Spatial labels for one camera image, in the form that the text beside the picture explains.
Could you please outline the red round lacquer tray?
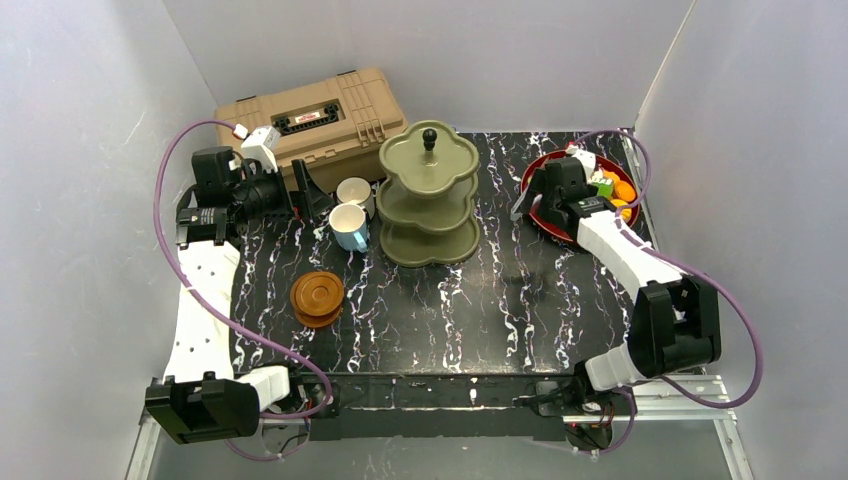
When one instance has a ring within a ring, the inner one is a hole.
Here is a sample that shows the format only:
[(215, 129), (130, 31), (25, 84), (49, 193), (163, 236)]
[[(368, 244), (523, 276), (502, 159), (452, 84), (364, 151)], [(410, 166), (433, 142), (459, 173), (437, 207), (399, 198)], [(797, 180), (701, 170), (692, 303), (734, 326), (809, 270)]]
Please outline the red round lacquer tray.
[(545, 154), (524, 171), (517, 215), (528, 216), (544, 232), (565, 243), (577, 243), (577, 221), (570, 204), (584, 210), (608, 205), (621, 208), (622, 219), (633, 225), (640, 208), (634, 181), (612, 161), (575, 145)]

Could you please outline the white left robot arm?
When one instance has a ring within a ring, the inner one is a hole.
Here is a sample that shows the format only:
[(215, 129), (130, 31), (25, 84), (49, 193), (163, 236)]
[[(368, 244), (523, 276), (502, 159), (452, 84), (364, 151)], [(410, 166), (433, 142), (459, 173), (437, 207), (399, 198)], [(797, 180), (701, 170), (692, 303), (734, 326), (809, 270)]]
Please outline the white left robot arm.
[(145, 410), (176, 443), (254, 435), (264, 415), (304, 418), (308, 397), (284, 363), (234, 371), (230, 319), (234, 275), (249, 220), (287, 204), (279, 176), (230, 147), (193, 153), (195, 183), (175, 212), (176, 245), (165, 247), (180, 282), (177, 323), (162, 380), (145, 392)]

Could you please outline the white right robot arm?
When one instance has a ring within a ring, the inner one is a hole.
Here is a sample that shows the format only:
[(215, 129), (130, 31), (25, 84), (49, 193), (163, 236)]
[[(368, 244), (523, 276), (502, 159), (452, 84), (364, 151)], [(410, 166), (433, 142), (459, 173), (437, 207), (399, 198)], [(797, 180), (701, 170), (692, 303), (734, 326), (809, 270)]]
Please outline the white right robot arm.
[(576, 365), (575, 396), (589, 399), (718, 360), (722, 347), (716, 289), (638, 244), (616, 207), (599, 195), (586, 174), (574, 156), (548, 161), (531, 174), (517, 207), (518, 214), (536, 213), (595, 256), (633, 303), (623, 343)]

